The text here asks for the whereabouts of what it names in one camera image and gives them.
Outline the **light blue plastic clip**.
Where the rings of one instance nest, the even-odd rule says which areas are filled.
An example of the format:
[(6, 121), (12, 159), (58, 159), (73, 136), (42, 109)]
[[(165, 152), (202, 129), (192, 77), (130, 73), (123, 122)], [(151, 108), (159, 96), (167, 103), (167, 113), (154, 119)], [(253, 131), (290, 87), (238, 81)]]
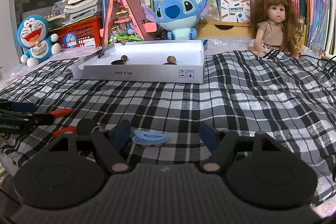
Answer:
[(132, 142), (142, 147), (160, 147), (169, 138), (166, 134), (158, 132), (134, 130), (133, 133)]

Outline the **black white plaid cloth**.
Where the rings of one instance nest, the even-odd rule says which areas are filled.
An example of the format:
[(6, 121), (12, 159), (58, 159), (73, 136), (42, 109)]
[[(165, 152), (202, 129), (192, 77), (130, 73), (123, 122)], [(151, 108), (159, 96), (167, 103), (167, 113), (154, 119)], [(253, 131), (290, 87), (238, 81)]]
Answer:
[(335, 195), (335, 71), (279, 54), (261, 59), (248, 51), (206, 57), (202, 84), (76, 80), (75, 59), (51, 61), (1, 91), (11, 101), (31, 102), (41, 113), (70, 108), (72, 114), (30, 135), (5, 135), (1, 157), (20, 167), (61, 128), (90, 118), (112, 128), (127, 119), (133, 128), (164, 132), (161, 148), (132, 145), (132, 164), (198, 163), (208, 150), (198, 137), (203, 122), (218, 131), (251, 136), (268, 133), (317, 173), (314, 203)]

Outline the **Doraemon plush toy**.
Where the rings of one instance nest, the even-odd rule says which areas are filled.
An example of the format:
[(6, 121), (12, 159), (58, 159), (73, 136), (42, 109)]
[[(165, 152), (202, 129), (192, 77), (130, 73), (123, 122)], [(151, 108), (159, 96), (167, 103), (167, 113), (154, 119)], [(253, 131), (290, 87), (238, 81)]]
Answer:
[(25, 50), (21, 62), (29, 68), (36, 67), (61, 51), (58, 34), (48, 36), (49, 23), (41, 15), (30, 15), (17, 30), (19, 45)]

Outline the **white shallow cardboard box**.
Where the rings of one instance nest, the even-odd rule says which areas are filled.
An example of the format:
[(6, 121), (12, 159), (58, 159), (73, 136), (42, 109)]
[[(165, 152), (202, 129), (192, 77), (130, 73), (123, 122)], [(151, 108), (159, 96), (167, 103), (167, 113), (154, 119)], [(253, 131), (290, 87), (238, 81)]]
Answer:
[[(168, 63), (174, 56), (177, 62)], [(75, 79), (201, 84), (205, 54), (200, 40), (116, 43), (70, 66)]]

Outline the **red plastic crate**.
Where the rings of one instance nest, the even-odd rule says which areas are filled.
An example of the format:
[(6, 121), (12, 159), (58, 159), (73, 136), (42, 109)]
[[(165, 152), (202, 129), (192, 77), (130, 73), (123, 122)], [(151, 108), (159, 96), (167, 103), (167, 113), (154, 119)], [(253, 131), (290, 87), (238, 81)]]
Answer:
[(57, 34), (59, 36), (57, 42), (62, 49), (100, 47), (102, 46), (101, 29), (102, 16), (91, 16), (77, 23), (49, 30), (49, 35)]

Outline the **wooden drawer box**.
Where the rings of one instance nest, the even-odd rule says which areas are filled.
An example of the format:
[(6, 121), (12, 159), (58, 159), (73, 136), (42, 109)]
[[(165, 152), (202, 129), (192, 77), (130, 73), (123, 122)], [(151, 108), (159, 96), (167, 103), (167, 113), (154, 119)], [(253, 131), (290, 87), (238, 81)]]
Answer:
[(253, 28), (249, 23), (200, 20), (195, 29), (199, 39), (220, 37), (251, 38), (253, 36)]

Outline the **pink triangular diorama house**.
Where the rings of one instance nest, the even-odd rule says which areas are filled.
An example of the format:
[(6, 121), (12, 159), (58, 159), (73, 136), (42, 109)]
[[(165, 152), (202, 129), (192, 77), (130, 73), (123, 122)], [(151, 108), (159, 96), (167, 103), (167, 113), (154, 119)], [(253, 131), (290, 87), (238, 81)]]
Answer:
[(146, 19), (139, 0), (108, 0), (100, 30), (103, 46), (152, 41), (156, 31), (157, 25)]

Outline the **brown haired baby doll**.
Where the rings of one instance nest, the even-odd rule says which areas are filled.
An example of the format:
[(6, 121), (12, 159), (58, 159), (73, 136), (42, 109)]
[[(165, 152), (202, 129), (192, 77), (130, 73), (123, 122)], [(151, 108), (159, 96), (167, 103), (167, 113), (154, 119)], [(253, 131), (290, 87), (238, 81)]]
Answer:
[(264, 57), (273, 51), (282, 51), (297, 57), (301, 25), (291, 0), (253, 0), (251, 3), (253, 40), (249, 50)]

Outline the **white patterned box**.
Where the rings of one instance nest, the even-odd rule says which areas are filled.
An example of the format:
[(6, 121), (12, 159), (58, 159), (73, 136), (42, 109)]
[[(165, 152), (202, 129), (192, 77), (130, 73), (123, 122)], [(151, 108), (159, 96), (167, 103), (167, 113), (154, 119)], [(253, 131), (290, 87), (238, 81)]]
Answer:
[(221, 22), (250, 23), (250, 0), (220, 0)]

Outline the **blue Stitch plush toy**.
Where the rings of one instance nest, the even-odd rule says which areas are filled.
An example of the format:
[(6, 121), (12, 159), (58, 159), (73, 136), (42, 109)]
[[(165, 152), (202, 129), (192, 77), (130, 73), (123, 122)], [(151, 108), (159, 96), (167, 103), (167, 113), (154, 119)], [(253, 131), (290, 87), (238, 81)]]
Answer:
[(155, 10), (145, 6), (144, 13), (148, 21), (167, 31), (169, 40), (195, 40), (195, 26), (209, 9), (210, 0), (163, 0)]

